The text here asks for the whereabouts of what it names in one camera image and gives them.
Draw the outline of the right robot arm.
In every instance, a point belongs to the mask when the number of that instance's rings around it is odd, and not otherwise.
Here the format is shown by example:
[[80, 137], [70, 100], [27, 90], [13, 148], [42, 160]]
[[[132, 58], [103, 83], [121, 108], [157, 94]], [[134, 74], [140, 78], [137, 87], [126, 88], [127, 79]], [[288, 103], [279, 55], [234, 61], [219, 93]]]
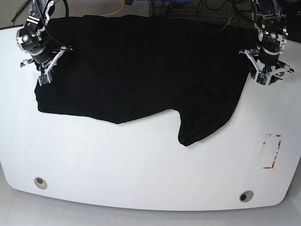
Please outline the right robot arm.
[[38, 64], [42, 76], [52, 70], [64, 52], [72, 50], [71, 46], [64, 45], [48, 30], [56, 3], [56, 0], [28, 0], [16, 13], [18, 16], [26, 6], [29, 6], [29, 15], [24, 28], [17, 31], [16, 43], [22, 51], [31, 55], [32, 60]]

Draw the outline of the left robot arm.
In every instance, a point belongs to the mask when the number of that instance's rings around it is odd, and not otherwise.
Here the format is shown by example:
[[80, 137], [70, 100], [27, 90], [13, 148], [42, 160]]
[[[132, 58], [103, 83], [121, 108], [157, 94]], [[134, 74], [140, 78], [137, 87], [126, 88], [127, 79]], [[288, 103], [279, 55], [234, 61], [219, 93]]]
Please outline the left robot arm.
[[285, 3], [282, 0], [252, 0], [252, 21], [258, 33], [256, 45], [251, 49], [242, 49], [253, 67], [251, 78], [264, 86], [283, 80], [294, 69], [279, 61], [288, 40]]

